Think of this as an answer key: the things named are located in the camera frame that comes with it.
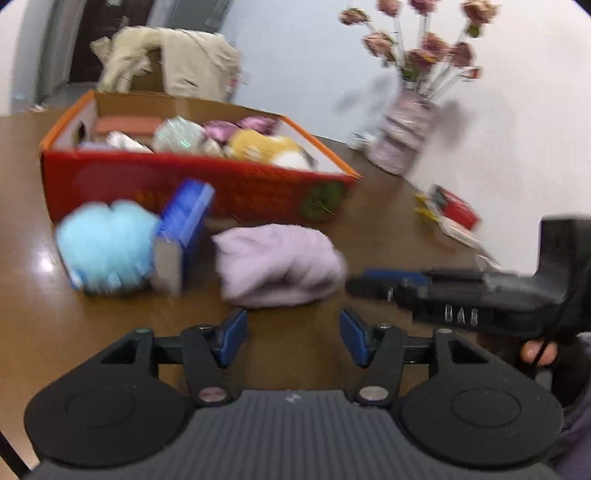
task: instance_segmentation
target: blue bath sponge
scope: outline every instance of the blue bath sponge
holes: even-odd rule
[[[152,270],[152,240],[160,218],[129,200],[87,203],[56,230],[72,286],[97,294],[134,291]]]

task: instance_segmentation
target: metal screw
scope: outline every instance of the metal screw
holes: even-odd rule
[[[218,403],[226,400],[228,393],[220,387],[205,387],[199,392],[199,400],[205,403]]]
[[[379,385],[370,385],[359,390],[359,396],[367,401],[382,401],[388,398],[388,390]]]

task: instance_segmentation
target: black circular pad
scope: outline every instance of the black circular pad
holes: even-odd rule
[[[563,416],[548,391],[512,367],[466,364],[440,371],[411,390],[401,421],[436,458],[503,469],[541,458],[552,447]]]
[[[40,459],[110,468],[172,442],[187,414],[173,388],[129,365],[72,371],[40,391],[25,428]]]

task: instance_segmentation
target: finger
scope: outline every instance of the finger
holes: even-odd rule
[[[543,343],[544,342],[542,340],[530,340],[529,342],[526,342],[524,346],[521,347],[521,360],[523,360],[526,364],[533,363]],[[557,355],[558,345],[556,342],[550,342],[546,347],[546,350],[544,350],[538,365],[541,367],[550,365],[552,362],[554,362],[554,360],[556,360]]]

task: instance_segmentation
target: doorway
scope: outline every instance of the doorway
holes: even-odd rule
[[[97,82],[103,65],[90,42],[112,38],[123,27],[145,25],[154,0],[87,0],[76,38],[70,82]]]

